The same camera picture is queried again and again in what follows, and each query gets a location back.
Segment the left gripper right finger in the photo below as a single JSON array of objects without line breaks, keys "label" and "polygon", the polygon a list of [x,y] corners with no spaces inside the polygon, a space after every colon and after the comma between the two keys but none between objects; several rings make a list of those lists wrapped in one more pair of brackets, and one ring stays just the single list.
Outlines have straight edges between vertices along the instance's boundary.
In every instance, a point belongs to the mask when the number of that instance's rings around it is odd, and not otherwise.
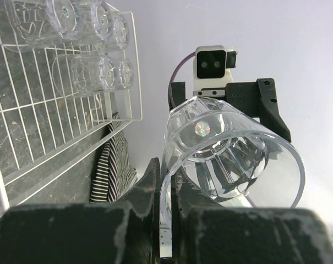
[{"label": "left gripper right finger", "polygon": [[182,170],[171,204],[177,263],[333,263],[332,239],[310,210],[223,207]]}]

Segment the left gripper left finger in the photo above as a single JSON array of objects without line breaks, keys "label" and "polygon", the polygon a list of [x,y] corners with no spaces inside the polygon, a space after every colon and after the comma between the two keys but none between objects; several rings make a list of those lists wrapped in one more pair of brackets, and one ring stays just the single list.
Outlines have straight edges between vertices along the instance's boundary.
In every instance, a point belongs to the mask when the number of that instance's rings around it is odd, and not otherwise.
[{"label": "left gripper left finger", "polygon": [[112,203],[22,205],[0,218],[0,263],[159,263],[160,161]]}]

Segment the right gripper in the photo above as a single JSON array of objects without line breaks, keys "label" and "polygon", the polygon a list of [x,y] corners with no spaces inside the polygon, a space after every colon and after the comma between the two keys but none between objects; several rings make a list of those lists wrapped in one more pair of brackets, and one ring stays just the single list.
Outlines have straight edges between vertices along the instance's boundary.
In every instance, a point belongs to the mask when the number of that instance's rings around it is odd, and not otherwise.
[{"label": "right gripper", "polygon": [[231,82],[225,87],[194,91],[193,95],[223,100],[247,116],[259,118],[263,126],[292,142],[291,132],[279,113],[275,81],[272,78]]}]

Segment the clear cup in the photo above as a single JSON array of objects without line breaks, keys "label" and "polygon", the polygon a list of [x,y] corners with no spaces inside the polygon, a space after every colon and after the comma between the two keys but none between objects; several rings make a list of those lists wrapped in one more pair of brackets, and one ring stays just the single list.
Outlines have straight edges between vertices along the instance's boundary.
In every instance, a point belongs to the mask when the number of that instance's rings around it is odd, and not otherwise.
[{"label": "clear cup", "polygon": [[289,141],[229,103],[206,97],[192,97],[168,117],[161,186],[168,226],[177,171],[225,207],[294,208],[305,187],[303,161]]},{"label": "clear cup", "polygon": [[113,16],[112,35],[106,43],[106,52],[124,50],[128,47],[130,32],[128,23],[123,15],[115,14]]},{"label": "clear cup", "polygon": [[108,56],[96,54],[60,54],[52,63],[52,79],[59,94],[73,99],[117,87],[115,65]]},{"label": "clear cup", "polygon": [[78,1],[0,1],[0,45],[28,52],[82,35]]},{"label": "clear cup", "polygon": [[113,60],[114,86],[117,90],[131,88],[134,80],[134,72],[131,61],[128,58]]},{"label": "clear cup", "polygon": [[113,31],[113,19],[107,1],[75,1],[78,10],[77,46],[107,41]]}]

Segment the white wire dish rack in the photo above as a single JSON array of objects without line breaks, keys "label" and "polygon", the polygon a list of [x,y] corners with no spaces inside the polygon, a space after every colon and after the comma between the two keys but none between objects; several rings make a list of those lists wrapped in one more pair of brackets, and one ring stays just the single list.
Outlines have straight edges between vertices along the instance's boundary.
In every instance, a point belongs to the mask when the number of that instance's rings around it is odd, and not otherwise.
[{"label": "white wire dish rack", "polygon": [[[107,3],[112,19],[120,14],[128,23],[126,49],[106,52],[108,40],[85,46],[65,42],[28,52],[0,45],[0,217],[22,204],[88,202],[97,150],[142,119],[134,15]],[[51,73],[60,54],[128,58],[133,84],[129,89],[65,98]]]}]

